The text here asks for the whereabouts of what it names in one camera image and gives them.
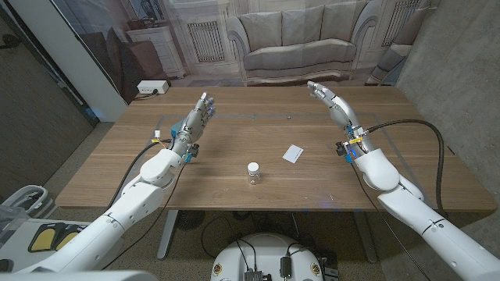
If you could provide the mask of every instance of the paper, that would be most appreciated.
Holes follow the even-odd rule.
[[[297,162],[298,157],[304,150],[296,145],[291,145],[287,152],[283,155],[283,159],[292,163]]]

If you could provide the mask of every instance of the white box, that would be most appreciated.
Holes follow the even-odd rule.
[[[143,80],[137,88],[141,94],[152,94],[154,90],[157,90],[158,94],[165,94],[169,84],[166,80]]]

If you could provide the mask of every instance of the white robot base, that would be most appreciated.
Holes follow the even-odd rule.
[[[255,254],[253,249],[243,240],[255,248]],[[254,233],[243,237],[238,243],[241,251],[237,243],[233,242],[219,253],[213,263],[211,281],[244,281],[247,265],[243,255],[247,260],[250,271],[254,269],[256,264],[256,271],[262,271],[264,278],[271,275],[273,280],[282,280],[280,260],[286,255],[291,244],[293,244],[289,249],[291,254],[291,275],[285,280],[323,280],[323,273],[314,254],[290,237],[275,233]]]

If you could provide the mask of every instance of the white cabinet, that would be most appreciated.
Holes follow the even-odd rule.
[[[151,41],[168,77],[183,78],[186,70],[173,43],[169,27],[153,27],[143,30],[129,30],[127,34],[133,42]]]

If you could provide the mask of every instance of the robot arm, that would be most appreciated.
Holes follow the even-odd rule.
[[[203,134],[215,113],[213,102],[213,98],[207,100],[206,93],[203,93],[195,109],[182,122],[179,137],[173,142],[176,149],[162,149],[149,159],[139,175],[124,187],[120,199],[111,208],[49,258],[18,273],[97,269],[96,266],[125,231],[162,204],[164,190],[174,178],[170,170],[184,164],[188,150]]]
[[[384,191],[378,196],[382,206],[415,230],[462,279],[500,279],[500,260],[423,202],[420,190],[399,175],[382,150],[373,148],[349,104],[320,84],[307,84],[312,96],[328,106],[330,117],[348,138],[337,143],[337,152],[346,153],[348,162],[350,154],[354,155],[365,182]],[[364,147],[358,145],[359,138]]]

